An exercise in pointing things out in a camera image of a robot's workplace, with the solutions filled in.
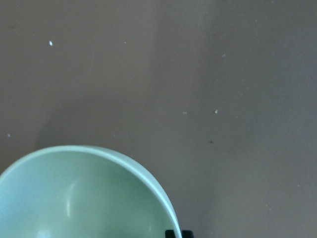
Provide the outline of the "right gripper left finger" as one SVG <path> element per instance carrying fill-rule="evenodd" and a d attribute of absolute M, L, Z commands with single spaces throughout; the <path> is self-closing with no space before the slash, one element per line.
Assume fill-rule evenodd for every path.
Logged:
<path fill-rule="evenodd" d="M 176 238 L 174 230 L 166 230 L 165 238 Z"/>

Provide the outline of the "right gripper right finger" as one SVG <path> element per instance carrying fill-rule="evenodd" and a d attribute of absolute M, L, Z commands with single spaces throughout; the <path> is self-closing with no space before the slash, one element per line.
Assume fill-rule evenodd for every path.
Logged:
<path fill-rule="evenodd" d="M 182 230 L 182 238 L 194 238 L 194 234 L 191 230 Z"/>

